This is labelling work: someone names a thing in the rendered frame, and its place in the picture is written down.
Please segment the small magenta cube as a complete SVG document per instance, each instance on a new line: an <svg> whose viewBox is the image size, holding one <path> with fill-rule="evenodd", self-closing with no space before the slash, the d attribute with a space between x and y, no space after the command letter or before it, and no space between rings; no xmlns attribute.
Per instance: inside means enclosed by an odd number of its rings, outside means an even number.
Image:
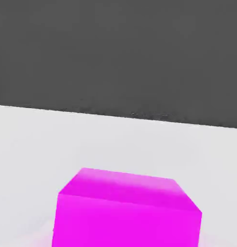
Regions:
<svg viewBox="0 0 237 247"><path fill-rule="evenodd" d="M57 196L52 247L198 247L201 219L173 179L82 168Z"/></svg>

